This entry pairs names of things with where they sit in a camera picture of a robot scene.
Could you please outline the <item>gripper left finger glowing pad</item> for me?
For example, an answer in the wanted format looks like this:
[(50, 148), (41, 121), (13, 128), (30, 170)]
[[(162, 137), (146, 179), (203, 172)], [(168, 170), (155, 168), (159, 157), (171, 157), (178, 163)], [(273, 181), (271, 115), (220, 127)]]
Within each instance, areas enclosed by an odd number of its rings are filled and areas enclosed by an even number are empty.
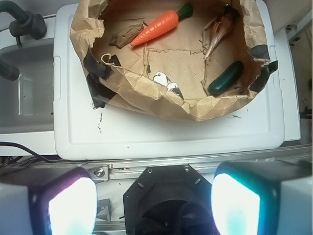
[(96, 214), (96, 185), (82, 167), (0, 170), (2, 235), (90, 235)]

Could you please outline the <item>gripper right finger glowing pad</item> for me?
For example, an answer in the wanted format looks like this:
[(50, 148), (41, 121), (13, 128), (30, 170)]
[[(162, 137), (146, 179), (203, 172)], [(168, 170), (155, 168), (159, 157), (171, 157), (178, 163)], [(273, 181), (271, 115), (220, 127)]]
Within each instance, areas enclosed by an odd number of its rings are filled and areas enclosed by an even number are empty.
[(211, 207), (222, 235), (311, 235), (312, 162), (223, 162), (212, 182)]

